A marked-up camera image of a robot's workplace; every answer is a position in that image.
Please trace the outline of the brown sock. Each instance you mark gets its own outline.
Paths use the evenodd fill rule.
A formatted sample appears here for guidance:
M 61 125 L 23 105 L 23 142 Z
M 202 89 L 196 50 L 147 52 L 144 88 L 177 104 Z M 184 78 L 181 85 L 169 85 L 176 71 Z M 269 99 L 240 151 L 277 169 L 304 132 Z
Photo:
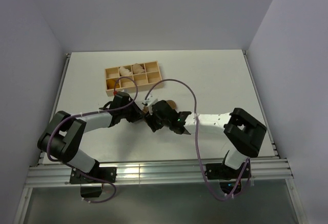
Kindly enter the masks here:
M 169 104 L 169 106 L 172 109 L 174 109 L 174 110 L 177 109 L 177 105 L 176 105 L 176 103 L 173 100 L 166 100 L 166 102 Z M 144 113 L 147 113 L 149 111 L 149 108 L 148 108 L 148 106 L 143 106 L 143 109 L 142 110 L 143 110 Z

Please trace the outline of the mustard yellow sock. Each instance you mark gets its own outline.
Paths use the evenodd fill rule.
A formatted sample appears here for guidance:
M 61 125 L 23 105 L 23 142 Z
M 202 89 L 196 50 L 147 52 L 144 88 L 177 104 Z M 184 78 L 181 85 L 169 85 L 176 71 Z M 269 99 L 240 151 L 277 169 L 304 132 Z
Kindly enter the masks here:
M 107 79 L 106 84 L 108 90 L 113 90 L 120 87 L 119 82 L 116 82 L 116 79 Z

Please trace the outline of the wooden compartment tray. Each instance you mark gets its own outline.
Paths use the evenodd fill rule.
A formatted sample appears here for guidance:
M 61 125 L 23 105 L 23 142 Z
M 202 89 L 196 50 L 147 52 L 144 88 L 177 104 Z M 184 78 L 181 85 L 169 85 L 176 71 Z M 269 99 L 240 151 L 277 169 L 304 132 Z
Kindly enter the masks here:
M 138 86 L 138 90 L 140 91 L 140 90 L 146 90 L 150 88 L 153 84 L 162 80 L 162 74 L 160 71 L 158 61 L 136 63 L 136 64 L 142 65 L 143 68 L 145 69 L 145 73 L 133 74 L 133 70 L 132 70 L 133 64 L 124 66 L 125 68 L 128 68 L 132 72 L 132 75 L 130 76 L 121 76 L 119 73 L 120 66 L 105 69 L 105 87 L 106 87 L 106 94 L 108 96 L 112 96 L 113 91 L 115 89 L 113 90 L 107 89 L 107 84 L 106 84 L 107 79 L 116 79 L 116 82 L 119 82 L 119 86 L 120 86 L 119 88 L 117 88 L 118 90 L 127 89 L 132 91 L 135 91 L 134 83 L 136 83 L 136 85 Z

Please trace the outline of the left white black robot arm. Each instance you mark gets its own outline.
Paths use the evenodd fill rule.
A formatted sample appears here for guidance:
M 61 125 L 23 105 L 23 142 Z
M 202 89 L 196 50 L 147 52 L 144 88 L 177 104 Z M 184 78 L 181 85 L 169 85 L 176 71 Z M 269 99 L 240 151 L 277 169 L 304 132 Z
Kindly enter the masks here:
M 46 152 L 51 161 L 59 161 L 81 171 L 87 182 L 105 177 L 99 162 L 83 152 L 79 146 L 87 132 L 111 128 L 122 119 L 135 123 L 144 112 L 126 92 L 117 92 L 112 101 L 98 111 L 71 115 L 58 111 L 40 136 L 37 147 Z

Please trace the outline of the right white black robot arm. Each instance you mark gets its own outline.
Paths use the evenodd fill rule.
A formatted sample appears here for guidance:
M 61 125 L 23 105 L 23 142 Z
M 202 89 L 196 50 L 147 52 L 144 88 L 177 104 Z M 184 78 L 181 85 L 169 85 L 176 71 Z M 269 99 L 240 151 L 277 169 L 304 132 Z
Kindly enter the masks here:
M 242 108 L 224 114 L 197 114 L 177 112 L 165 100 L 145 100 L 142 104 L 146 109 L 145 121 L 153 132 L 167 127 L 179 135 L 224 134 L 234 146 L 227 152 L 222 165 L 222 173 L 228 178 L 239 172 L 247 158 L 258 156 L 267 132 L 264 124 Z

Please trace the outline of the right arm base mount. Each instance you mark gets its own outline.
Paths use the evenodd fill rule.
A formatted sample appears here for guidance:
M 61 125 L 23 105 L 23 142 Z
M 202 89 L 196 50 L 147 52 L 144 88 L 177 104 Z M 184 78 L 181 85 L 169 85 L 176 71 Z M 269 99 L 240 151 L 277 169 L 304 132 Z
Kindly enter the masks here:
M 234 186 L 237 185 L 237 188 L 232 194 L 232 196 L 236 196 L 239 195 L 242 192 L 243 187 L 248 186 L 251 181 L 251 164 L 248 162 L 241 175 L 241 180 L 239 183 L 236 183 L 243 165 L 244 163 L 242 163 L 238 170 L 235 170 L 227 167 L 223 163 L 206 164 L 205 176 L 208 180 L 224 180 L 224 182 L 220 182 L 219 184 L 222 192 L 226 195 L 228 195 Z

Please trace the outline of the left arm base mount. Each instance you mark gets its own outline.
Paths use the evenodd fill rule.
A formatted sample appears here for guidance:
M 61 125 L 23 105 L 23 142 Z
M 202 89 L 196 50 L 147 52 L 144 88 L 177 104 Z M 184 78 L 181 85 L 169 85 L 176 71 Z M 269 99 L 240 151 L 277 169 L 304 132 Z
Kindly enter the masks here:
M 84 201 L 90 203 L 103 203 L 114 198 L 117 188 L 114 185 L 116 181 L 116 167 L 98 167 L 89 173 L 84 173 L 77 169 L 72 169 L 69 184 L 80 185 L 80 195 Z M 108 184 L 113 188 L 111 195 L 103 200 L 100 196 L 104 185 Z

